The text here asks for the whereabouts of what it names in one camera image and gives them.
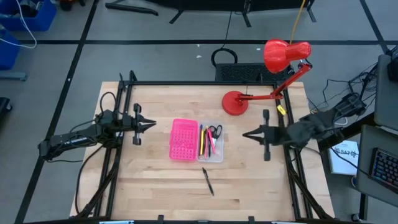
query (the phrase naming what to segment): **yellow tag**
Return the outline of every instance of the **yellow tag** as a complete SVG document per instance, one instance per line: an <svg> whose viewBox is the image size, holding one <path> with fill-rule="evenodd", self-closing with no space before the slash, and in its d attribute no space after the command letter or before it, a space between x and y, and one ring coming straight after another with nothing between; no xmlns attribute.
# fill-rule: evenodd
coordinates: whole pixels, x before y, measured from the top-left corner
<svg viewBox="0 0 398 224"><path fill-rule="evenodd" d="M286 114L286 110L285 110L281 105L278 105L276 108L279 110L279 112L280 112L282 115L285 115L285 114Z"/></svg>

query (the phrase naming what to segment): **yellow pencil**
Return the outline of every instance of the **yellow pencil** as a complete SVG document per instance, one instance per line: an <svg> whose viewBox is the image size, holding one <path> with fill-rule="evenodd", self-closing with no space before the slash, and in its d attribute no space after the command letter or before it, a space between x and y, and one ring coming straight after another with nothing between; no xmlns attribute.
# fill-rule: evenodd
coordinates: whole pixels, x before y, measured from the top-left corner
<svg viewBox="0 0 398 224"><path fill-rule="evenodd" d="M203 155L203 133L204 133L204 130L201 127L202 127L202 125L200 126L200 154Z"/></svg>

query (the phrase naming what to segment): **white paper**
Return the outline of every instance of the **white paper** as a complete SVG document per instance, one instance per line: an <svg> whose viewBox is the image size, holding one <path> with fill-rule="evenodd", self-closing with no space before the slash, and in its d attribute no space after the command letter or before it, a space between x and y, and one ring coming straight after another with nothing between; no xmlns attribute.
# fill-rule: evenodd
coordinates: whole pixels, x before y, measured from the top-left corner
<svg viewBox="0 0 398 224"><path fill-rule="evenodd" d="M333 149L339 156L358 166L359 150L356 142L343 141L333 146ZM339 158L331 149L329 149L329 160L332 174L356 175L356 168Z"/></svg>

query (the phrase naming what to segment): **lamp shade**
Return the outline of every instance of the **lamp shade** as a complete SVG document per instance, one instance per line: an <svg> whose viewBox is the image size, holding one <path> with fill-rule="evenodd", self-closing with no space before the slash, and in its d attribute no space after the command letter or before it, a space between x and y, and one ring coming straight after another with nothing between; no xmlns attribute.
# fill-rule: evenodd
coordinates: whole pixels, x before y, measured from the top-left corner
<svg viewBox="0 0 398 224"><path fill-rule="evenodd" d="M264 47L264 63L268 71L278 73L289 66L290 61L305 59L311 54L308 42L288 44L279 39L268 40Z"/></svg>

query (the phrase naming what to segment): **keyboard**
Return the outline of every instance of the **keyboard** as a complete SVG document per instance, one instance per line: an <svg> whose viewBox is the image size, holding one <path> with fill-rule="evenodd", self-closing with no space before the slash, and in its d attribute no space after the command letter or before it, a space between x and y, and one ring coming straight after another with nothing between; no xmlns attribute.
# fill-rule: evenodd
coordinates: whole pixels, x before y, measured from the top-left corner
<svg viewBox="0 0 398 224"><path fill-rule="evenodd" d="M398 194L398 156L375 148L369 174L376 182Z"/></svg>

